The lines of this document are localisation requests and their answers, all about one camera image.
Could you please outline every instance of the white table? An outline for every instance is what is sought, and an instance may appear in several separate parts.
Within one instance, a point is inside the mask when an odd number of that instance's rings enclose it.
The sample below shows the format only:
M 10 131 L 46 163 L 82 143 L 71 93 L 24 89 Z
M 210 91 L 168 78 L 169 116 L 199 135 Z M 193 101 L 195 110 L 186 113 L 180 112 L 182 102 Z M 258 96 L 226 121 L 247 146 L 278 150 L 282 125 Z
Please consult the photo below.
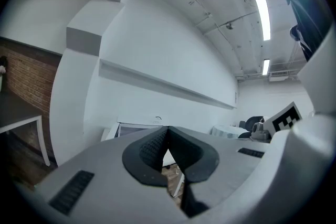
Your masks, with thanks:
M 42 152 L 43 160 L 50 165 L 42 130 L 42 116 L 34 106 L 22 100 L 15 94 L 8 92 L 0 93 L 0 133 L 36 121 L 37 135 Z

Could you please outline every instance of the brick wall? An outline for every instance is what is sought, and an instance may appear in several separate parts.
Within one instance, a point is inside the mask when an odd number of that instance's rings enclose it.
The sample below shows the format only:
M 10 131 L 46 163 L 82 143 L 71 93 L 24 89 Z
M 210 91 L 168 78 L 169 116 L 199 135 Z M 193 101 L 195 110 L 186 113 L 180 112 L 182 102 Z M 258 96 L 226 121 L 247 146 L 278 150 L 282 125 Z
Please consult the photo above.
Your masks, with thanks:
M 0 39 L 0 56 L 8 60 L 3 90 L 13 91 L 41 110 L 43 134 L 48 156 L 55 161 L 50 140 L 49 110 L 53 81 L 61 56 L 37 48 Z M 12 130 L 25 144 L 40 152 L 36 124 Z

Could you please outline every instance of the white ceiling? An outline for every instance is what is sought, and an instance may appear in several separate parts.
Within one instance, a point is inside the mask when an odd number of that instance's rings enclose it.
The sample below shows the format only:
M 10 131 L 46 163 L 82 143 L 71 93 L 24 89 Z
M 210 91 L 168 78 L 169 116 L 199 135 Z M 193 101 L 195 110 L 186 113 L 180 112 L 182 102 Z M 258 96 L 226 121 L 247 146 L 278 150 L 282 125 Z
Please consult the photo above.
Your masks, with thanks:
M 267 58 L 271 59 L 271 71 L 300 69 L 305 64 L 302 50 L 289 36 L 296 19 L 286 0 L 267 0 L 270 41 L 263 41 L 255 0 L 164 1 L 184 14 L 213 43 L 237 77 L 260 73 Z M 218 26 L 231 20 L 236 20 L 232 22 L 233 30 L 225 25 L 218 30 Z

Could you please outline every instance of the fluorescent ceiling light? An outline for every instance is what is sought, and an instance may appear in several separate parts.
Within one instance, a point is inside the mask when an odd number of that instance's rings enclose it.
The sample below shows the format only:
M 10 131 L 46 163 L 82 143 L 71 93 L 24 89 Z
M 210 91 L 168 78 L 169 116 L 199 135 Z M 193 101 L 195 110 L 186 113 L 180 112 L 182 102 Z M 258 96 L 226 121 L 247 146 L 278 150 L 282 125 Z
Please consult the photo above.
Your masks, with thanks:
M 271 39 L 271 26 L 269 22 L 269 14 L 266 0 L 256 0 L 259 14 L 261 18 L 262 33 L 264 35 L 264 40 Z
M 268 68 L 269 68 L 269 59 L 264 60 L 264 68 L 262 69 L 262 75 L 265 76 L 268 73 Z

